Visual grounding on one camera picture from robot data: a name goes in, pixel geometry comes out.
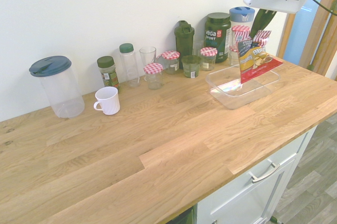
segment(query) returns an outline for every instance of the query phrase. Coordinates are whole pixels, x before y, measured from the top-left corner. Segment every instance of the chip bag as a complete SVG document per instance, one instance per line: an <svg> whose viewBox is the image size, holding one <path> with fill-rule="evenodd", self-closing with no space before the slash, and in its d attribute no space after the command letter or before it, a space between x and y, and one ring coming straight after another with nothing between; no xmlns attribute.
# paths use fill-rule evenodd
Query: chip bag
<svg viewBox="0 0 337 224"><path fill-rule="evenodd" d="M283 64L264 50L269 35L270 32L259 30L254 39L237 43L241 84Z"/></svg>

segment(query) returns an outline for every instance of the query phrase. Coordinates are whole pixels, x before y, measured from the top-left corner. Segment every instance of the cabinet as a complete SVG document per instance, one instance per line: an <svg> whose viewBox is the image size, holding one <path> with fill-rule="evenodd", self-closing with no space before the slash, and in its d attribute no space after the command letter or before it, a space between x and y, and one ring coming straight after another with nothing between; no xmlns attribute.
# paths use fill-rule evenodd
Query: cabinet
<svg viewBox="0 0 337 224"><path fill-rule="evenodd" d="M196 206L197 224L264 224L279 202L315 128Z"/></svg>

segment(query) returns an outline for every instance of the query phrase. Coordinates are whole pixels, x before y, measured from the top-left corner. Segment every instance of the metal handle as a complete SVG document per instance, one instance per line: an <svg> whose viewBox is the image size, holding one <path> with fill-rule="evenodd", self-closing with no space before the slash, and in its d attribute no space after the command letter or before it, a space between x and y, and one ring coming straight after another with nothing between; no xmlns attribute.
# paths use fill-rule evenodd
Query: metal handle
<svg viewBox="0 0 337 224"><path fill-rule="evenodd" d="M259 182L267 177L269 177L271 174L273 174L274 172L277 171L277 169L280 167L280 164L276 165L272 162L272 167L274 167L274 169L270 170L268 173L264 174L262 177L260 178L257 178L255 177L254 175L252 175L252 178L253 178L253 183L256 183L256 182Z"/></svg>

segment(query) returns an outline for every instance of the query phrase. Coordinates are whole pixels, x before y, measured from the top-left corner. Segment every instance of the blue pitcher lid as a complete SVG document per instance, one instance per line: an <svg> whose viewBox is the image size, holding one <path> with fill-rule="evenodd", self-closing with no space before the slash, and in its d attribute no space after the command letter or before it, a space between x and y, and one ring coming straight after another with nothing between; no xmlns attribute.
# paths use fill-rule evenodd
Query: blue pitcher lid
<svg viewBox="0 0 337 224"><path fill-rule="evenodd" d="M252 22L255 10L251 7L234 7L230 9L231 21L237 23Z"/></svg>
<svg viewBox="0 0 337 224"><path fill-rule="evenodd" d="M34 77L47 77L67 70L72 62L65 56L52 56L40 59L29 68Z"/></svg>

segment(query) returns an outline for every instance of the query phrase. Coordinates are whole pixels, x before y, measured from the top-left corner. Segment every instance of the laminate floor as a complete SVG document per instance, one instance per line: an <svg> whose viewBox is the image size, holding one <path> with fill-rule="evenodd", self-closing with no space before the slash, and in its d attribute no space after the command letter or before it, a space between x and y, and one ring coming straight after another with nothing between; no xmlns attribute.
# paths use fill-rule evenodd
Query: laminate floor
<svg viewBox="0 0 337 224"><path fill-rule="evenodd" d="M337 114L318 125L273 215L284 224L337 224Z"/></svg>

